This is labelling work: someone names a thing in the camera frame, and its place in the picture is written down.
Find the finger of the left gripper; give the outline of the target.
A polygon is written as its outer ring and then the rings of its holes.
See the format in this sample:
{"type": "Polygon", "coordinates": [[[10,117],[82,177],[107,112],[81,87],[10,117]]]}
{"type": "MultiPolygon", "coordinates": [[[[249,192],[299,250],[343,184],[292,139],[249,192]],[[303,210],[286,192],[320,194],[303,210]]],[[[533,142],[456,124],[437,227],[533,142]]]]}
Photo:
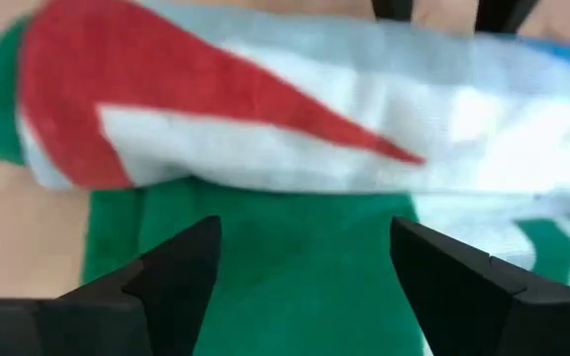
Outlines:
{"type": "Polygon", "coordinates": [[[516,33],[537,0],[478,0],[475,31],[516,33]]]}
{"type": "Polygon", "coordinates": [[[394,21],[411,21],[413,0],[371,0],[375,17],[394,21]]]}

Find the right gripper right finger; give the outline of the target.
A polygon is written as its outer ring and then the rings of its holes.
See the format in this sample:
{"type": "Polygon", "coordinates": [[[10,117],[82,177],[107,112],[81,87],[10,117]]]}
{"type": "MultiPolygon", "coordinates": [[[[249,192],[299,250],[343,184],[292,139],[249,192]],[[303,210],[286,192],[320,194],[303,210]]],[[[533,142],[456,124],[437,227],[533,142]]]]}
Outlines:
{"type": "Polygon", "coordinates": [[[433,356],[570,356],[570,287],[395,218],[391,259],[433,356]]]}

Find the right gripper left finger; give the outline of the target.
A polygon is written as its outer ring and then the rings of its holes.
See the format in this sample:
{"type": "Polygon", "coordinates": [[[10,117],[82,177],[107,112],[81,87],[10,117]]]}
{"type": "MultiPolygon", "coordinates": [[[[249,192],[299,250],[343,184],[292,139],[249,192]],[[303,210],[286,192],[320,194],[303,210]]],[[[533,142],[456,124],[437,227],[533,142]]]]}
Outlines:
{"type": "Polygon", "coordinates": [[[192,356],[217,281],[207,217],[55,299],[0,299],[0,356],[192,356]]]}

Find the green dinosaur print towel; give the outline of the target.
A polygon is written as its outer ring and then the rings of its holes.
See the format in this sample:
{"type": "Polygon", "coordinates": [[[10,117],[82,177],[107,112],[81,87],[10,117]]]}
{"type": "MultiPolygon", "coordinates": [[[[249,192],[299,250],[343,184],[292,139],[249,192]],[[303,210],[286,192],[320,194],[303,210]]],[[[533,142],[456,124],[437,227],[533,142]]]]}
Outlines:
{"type": "Polygon", "coordinates": [[[192,356],[433,356],[395,218],[570,287],[557,41],[48,0],[0,37],[0,161],[88,193],[79,287],[220,219],[192,356]]]}

